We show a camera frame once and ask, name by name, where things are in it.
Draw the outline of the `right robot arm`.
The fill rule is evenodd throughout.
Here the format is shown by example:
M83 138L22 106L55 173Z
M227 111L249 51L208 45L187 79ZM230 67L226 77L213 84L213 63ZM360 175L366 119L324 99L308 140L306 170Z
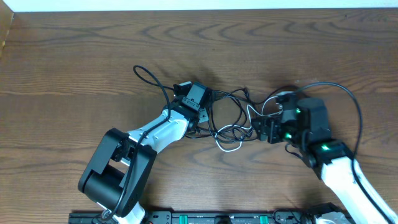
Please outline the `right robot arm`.
M299 149L299 158L335 193L355 223L397 223L397 214L364 176L353 151L332 138L323 100L288 94L276 102L282 111L251 121L258 139Z

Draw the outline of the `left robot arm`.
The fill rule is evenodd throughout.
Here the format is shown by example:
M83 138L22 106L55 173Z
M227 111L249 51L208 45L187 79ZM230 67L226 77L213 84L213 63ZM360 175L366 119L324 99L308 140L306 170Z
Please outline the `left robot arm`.
M112 128L103 136L78 182L78 190L104 209L95 222L143 221L146 212L139 199L155 158L208 121L210 88L186 82L174 85L174 92L175 99L150 123L126 133Z

